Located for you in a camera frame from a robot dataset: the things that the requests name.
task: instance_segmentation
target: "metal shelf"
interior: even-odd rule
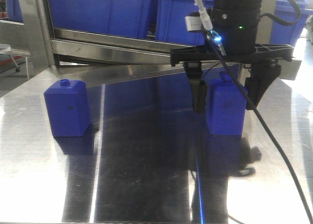
[[[170,49],[187,45],[54,28],[47,0],[19,0],[23,22],[0,20],[0,42],[31,55],[35,73],[59,61],[169,64]]]

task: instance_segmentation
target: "black cylindrical motor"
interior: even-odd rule
[[[227,55],[255,52],[262,0],[214,0],[212,23]]]

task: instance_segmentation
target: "stainless steel table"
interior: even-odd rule
[[[253,113],[242,137],[210,135],[182,72],[48,69],[1,98],[0,222],[308,223]],[[83,137],[51,135],[43,92],[62,78],[87,83],[92,124]],[[259,110],[311,206],[312,103],[276,80]]]

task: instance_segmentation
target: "white cable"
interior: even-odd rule
[[[206,8],[203,5],[202,0],[195,0],[195,5],[199,7],[199,13],[200,13],[200,20],[203,24],[203,27],[207,31],[211,31],[213,29],[213,25],[211,22],[211,19],[206,11]]]

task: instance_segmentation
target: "black gripper mount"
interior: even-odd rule
[[[224,61],[251,64],[249,67],[251,77],[246,79],[245,87],[248,90],[248,96],[257,106],[265,91],[280,75],[281,66],[278,65],[278,59],[291,62],[293,49],[291,45],[256,44],[254,53],[226,55]],[[216,53],[210,51],[206,45],[171,50],[171,65],[174,67],[179,62],[183,62],[193,95],[194,112],[196,113],[204,111],[207,90],[207,86],[201,78],[201,61],[218,59]]]

